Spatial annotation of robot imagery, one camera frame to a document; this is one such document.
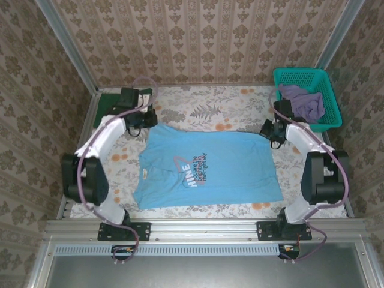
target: metal grille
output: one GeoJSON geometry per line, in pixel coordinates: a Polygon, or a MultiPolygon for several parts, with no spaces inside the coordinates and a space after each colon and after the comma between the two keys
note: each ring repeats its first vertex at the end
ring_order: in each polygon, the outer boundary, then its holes
{"type": "MultiPolygon", "coordinates": [[[[111,256],[113,245],[57,245],[55,256],[111,256]]],[[[137,256],[268,256],[279,255],[277,244],[174,245],[142,244],[137,256]]]]}

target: green basket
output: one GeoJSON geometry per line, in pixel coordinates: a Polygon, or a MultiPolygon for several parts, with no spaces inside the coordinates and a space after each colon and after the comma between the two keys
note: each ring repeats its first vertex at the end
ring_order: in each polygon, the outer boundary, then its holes
{"type": "MultiPolygon", "coordinates": [[[[326,112],[317,124],[310,124],[312,131],[324,132],[342,125],[343,121],[326,71],[313,68],[277,68],[274,70],[274,81],[276,87],[282,83],[283,85],[297,85],[305,88],[309,93],[322,93],[326,112]]],[[[276,95],[280,100],[279,91],[276,92],[276,95]]]]}

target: purple garment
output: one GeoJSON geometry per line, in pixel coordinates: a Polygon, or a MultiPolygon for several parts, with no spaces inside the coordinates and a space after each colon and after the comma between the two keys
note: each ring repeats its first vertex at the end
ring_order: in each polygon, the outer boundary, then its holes
{"type": "Polygon", "coordinates": [[[306,89],[296,85],[284,86],[280,84],[278,90],[283,99],[290,100],[292,112],[296,117],[303,117],[308,123],[317,123],[325,114],[323,105],[323,95],[318,93],[308,93],[306,89]]]}

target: blue t-shirt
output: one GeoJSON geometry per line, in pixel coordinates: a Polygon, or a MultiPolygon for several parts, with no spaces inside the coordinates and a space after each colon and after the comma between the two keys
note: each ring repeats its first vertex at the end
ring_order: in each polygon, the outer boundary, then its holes
{"type": "Polygon", "coordinates": [[[258,134],[158,124],[139,160],[140,209],[283,199],[269,142],[258,134]]]}

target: floral tablecloth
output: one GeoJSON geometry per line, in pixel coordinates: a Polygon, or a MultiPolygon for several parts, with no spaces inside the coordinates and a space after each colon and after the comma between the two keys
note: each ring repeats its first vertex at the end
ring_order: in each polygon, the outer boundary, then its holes
{"type": "MultiPolygon", "coordinates": [[[[159,88],[155,102],[159,122],[194,131],[238,130],[258,133],[273,113],[268,104],[271,86],[182,86],[159,88]]],[[[291,143],[273,150],[274,163],[284,200],[241,205],[183,206],[140,210],[133,198],[139,182],[139,153],[145,149],[148,129],[137,138],[125,133],[116,141],[103,163],[116,203],[131,218],[275,218],[282,207],[301,193],[304,161],[291,143]]],[[[74,204],[71,218],[94,217],[74,204]]],[[[322,210],[315,217],[347,217],[344,208],[322,210]]]]}

